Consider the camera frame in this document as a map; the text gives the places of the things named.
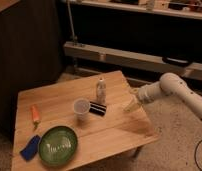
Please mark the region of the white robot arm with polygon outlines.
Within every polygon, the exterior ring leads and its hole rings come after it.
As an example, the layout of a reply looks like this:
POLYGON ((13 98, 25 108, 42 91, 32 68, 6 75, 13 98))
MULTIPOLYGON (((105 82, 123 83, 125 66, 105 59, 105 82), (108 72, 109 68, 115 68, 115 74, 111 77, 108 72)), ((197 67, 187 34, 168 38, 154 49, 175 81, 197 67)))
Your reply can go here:
POLYGON ((143 104, 175 95, 202 121, 202 96, 191 90, 187 83, 174 73, 164 73, 157 82, 131 90, 133 98, 125 112, 139 109, 143 104))

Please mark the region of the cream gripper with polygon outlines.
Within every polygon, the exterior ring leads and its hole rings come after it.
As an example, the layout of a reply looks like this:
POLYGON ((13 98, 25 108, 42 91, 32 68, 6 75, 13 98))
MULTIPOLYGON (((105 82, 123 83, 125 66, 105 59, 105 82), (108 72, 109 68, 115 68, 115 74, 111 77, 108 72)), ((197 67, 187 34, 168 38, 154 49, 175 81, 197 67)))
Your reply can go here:
POLYGON ((141 102, 138 100, 136 95, 132 96, 130 103, 124 108, 125 112, 132 112, 138 110, 141 107, 141 102))

